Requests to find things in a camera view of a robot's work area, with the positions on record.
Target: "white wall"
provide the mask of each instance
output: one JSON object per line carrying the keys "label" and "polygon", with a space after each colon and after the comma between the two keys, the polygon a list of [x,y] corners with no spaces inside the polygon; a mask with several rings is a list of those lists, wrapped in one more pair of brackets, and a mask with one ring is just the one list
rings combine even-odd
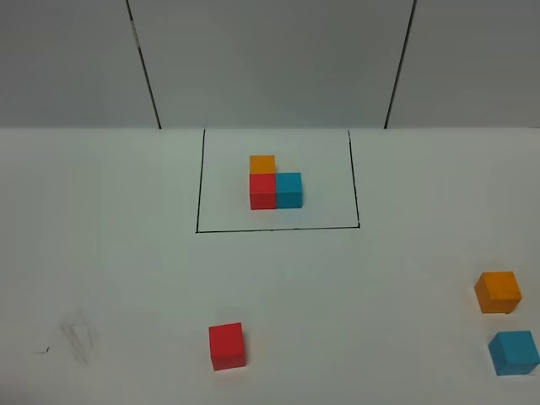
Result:
{"label": "white wall", "polygon": [[412,0],[132,0],[163,127],[383,127]]}
{"label": "white wall", "polygon": [[389,127],[540,127],[540,3],[418,0]]}
{"label": "white wall", "polygon": [[0,127],[157,127],[123,0],[3,0],[0,59]]}
{"label": "white wall", "polygon": [[[540,343],[540,132],[351,138],[361,229],[196,235],[203,131],[0,131],[0,402],[538,403],[487,344]],[[486,316],[500,269],[523,301]],[[249,365],[215,373],[228,321]]]}

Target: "blue cube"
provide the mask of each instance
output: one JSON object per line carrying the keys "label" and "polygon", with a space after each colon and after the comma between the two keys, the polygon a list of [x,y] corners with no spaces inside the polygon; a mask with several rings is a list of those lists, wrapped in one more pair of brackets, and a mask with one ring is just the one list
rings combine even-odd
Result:
{"label": "blue cube", "polygon": [[529,331],[499,332],[489,344],[497,375],[526,375],[540,364]]}
{"label": "blue cube", "polygon": [[302,176],[300,173],[277,173],[278,208],[302,208]]}

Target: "cube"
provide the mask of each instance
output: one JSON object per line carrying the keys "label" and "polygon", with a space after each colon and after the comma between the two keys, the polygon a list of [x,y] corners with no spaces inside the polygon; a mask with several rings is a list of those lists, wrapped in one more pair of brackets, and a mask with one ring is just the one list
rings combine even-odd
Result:
{"label": "cube", "polygon": [[251,209],[276,209],[276,175],[250,175]]}
{"label": "cube", "polygon": [[273,154],[250,156],[250,175],[276,172],[276,158]]}
{"label": "cube", "polygon": [[246,365],[246,351],[242,324],[231,323],[208,329],[210,335],[210,359],[215,371],[234,369]]}
{"label": "cube", "polygon": [[302,175],[300,173],[277,173],[276,190],[278,208],[302,208]]}
{"label": "cube", "polygon": [[537,347],[529,331],[499,332],[489,344],[497,375],[526,375],[540,364]]}
{"label": "cube", "polygon": [[521,301],[513,272],[482,273],[474,290],[484,314],[510,314]]}

